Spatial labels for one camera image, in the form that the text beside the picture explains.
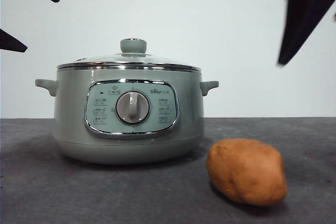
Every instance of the pot base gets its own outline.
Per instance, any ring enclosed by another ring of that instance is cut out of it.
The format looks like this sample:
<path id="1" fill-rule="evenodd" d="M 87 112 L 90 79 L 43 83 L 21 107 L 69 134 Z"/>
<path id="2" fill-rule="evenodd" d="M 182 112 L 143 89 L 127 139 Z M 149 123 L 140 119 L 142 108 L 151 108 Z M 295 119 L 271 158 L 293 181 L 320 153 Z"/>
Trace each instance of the pot base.
<path id="1" fill-rule="evenodd" d="M 198 147 L 203 136 L 139 145 L 89 145 L 55 139 L 61 151 L 84 162 L 109 165 L 142 164 L 175 158 Z"/>

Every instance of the electric pot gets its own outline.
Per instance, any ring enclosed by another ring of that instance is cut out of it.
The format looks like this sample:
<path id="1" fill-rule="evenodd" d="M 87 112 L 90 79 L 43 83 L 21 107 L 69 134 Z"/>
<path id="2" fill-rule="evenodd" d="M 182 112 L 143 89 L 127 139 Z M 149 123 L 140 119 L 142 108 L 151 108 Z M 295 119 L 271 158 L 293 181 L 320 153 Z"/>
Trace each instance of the electric pot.
<path id="1" fill-rule="evenodd" d="M 136 164 L 197 147 L 202 96 L 218 81 L 202 82 L 199 68 L 146 54 L 144 40 L 120 45 L 120 54 L 59 65 L 56 81 L 35 81 L 55 97 L 61 151 L 85 162 Z"/>

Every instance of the glass lid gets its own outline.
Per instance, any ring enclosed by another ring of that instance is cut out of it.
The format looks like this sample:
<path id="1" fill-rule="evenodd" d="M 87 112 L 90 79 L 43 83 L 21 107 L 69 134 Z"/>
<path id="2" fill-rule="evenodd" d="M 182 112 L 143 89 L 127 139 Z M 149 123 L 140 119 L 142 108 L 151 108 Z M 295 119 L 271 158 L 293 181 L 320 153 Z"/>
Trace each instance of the glass lid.
<path id="1" fill-rule="evenodd" d="M 136 69 L 149 67 L 151 69 L 156 68 L 163 70 L 185 69 L 201 71 L 200 68 L 192 67 L 182 62 L 146 54 L 147 42 L 142 39 L 123 39 L 120 41 L 120 48 L 122 53 L 104 57 L 79 59 L 71 63 L 59 65 L 57 69 L 83 67 L 133 67 Z"/>

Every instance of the gray table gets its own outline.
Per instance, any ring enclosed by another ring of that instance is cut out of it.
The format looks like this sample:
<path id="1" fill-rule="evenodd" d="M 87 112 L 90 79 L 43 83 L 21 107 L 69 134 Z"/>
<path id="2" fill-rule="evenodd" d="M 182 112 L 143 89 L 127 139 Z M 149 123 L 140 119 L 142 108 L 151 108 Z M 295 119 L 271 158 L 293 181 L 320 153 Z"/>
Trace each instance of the gray table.
<path id="1" fill-rule="evenodd" d="M 336 118 L 206 119 L 194 152 L 136 166 L 69 159 L 53 141 L 52 124 L 1 120 L 3 224 L 336 223 Z M 207 151 L 233 137 L 258 139 L 283 155 L 283 202 L 235 204 L 211 186 Z"/>

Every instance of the potato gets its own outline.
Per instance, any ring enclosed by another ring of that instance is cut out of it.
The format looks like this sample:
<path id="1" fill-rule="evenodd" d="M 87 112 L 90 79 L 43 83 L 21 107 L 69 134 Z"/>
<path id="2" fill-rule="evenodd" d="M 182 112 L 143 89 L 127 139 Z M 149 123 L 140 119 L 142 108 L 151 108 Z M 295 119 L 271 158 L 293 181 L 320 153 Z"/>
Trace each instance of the potato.
<path id="1" fill-rule="evenodd" d="M 272 206 L 287 194 L 281 154 L 260 141 L 223 139 L 210 148 L 206 166 L 214 186 L 235 202 Z"/>

